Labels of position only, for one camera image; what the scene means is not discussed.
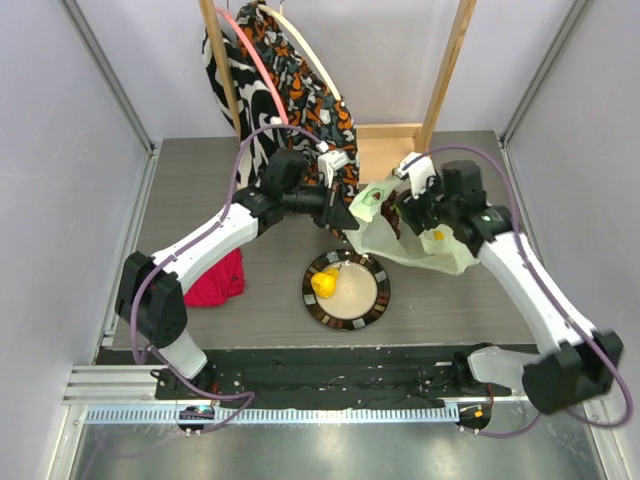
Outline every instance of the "white wall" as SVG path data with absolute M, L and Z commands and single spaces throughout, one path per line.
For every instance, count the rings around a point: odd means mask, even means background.
M 599 328 L 613 328 L 622 338 L 622 373 L 636 405 L 640 402 L 639 16 L 638 2 L 593 2 L 512 142 L 545 263 L 583 313 Z M 620 415 L 621 402 L 614 405 L 613 415 Z M 620 438 L 636 469 L 632 478 L 640 478 L 637 412 Z
M 144 152 L 58 2 L 0 4 L 0 465 L 43 478 L 90 361 Z
M 200 58 L 204 27 L 196 0 L 78 3 L 154 139 L 233 134 Z M 478 1 L 437 129 L 504 129 L 570 4 Z M 234 15 L 241 5 L 231 1 Z M 287 0 L 285 14 L 358 123 L 422 122 L 456 6 L 455 0 Z

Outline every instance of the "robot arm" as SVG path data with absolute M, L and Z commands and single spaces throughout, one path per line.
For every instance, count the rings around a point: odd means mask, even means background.
M 600 333 L 562 294 L 536 259 L 526 236 L 519 242 L 507 208 L 490 206 L 482 186 L 480 169 L 472 161 L 443 165 L 442 175 L 434 175 L 428 157 L 412 165 L 413 171 L 398 168 L 396 175 L 410 178 L 411 190 L 398 195 L 396 206 L 403 220 L 416 234 L 444 223 L 453 229 L 480 263 L 498 279 L 527 322 L 539 355 L 480 346 L 465 359 L 463 371 L 468 381 L 495 383 L 514 392 L 526 392 L 531 403 L 550 414 L 576 405 L 611 389 L 613 376 L 591 347 L 562 317 L 532 274 L 542 278 L 559 305 L 578 327 L 593 338 L 614 365 L 622 354 L 622 342 L 613 333 Z M 413 177 L 424 181 L 420 184 Z M 521 256 L 524 249 L 531 262 Z
M 330 158 L 323 163 L 329 165 L 339 164 L 342 157 L 346 157 L 344 152 L 325 155 Z M 286 212 L 311 215 L 321 228 L 346 230 L 359 227 L 342 200 L 338 182 L 331 179 L 329 186 L 301 184 L 306 166 L 301 153 L 278 150 L 260 176 L 259 185 L 236 192 L 225 218 L 222 218 L 223 209 L 174 245 L 151 256 L 135 252 L 125 261 L 116 313 L 130 322 L 133 301 L 143 280 L 158 262 L 173 259 L 143 295 L 137 330 L 185 378 L 202 390 L 210 386 L 205 368 L 207 358 L 187 331 L 184 292 L 227 254 L 282 221 Z

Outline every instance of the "translucent plastic bag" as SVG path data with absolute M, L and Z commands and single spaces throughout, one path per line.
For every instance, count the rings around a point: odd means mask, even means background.
M 404 182 L 389 177 L 370 184 L 349 207 L 360 228 L 346 230 L 347 239 L 360 254 L 371 253 L 410 267 L 428 268 L 458 275 L 478 263 L 469 249 L 457 241 L 446 225 L 417 236 L 400 219 L 400 238 L 380 210 L 383 202 Z

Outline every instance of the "black and white plate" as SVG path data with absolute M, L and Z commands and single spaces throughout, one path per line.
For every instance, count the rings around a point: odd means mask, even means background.
M 321 298 L 311 287 L 311 277 L 328 268 L 340 268 L 336 291 Z M 352 250 L 332 250 L 316 258 L 302 279 L 302 300 L 311 315 L 338 330 L 358 330 L 375 322 L 387 310 L 391 283 L 382 265 Z

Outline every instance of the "wooden post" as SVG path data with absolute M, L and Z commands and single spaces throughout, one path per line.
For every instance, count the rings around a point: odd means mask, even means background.
M 233 126 L 236 129 L 238 138 L 240 138 L 240 113 L 238 112 L 236 91 L 233 87 L 233 79 L 231 78 L 231 69 L 229 68 L 229 62 L 227 60 L 227 52 L 222 41 L 222 32 L 220 31 L 220 23 L 218 22 L 218 15 L 216 14 L 216 7 L 213 4 L 213 0 L 199 1 L 200 10 L 202 10 L 202 17 L 204 18 L 204 23 L 207 26 L 207 33 L 209 34 L 209 41 L 211 42 L 211 51 L 213 52 L 213 57 L 216 60 L 216 65 L 220 72 L 224 96 L 226 97 L 227 104 L 229 105 Z
M 424 152 L 429 148 L 431 137 L 433 136 L 433 131 L 438 121 L 438 115 L 440 115 L 440 109 L 442 108 L 442 103 L 444 102 L 453 69 L 456 66 L 456 61 L 458 60 L 458 55 L 460 54 L 464 36 L 467 33 L 467 28 L 469 27 L 475 6 L 476 0 L 460 0 L 458 4 L 458 11 L 453 20 L 447 48 L 444 51 L 438 77 L 436 78 L 436 84 L 433 87 L 427 115 L 425 116 L 422 128 L 415 137 L 414 146 L 416 152 Z

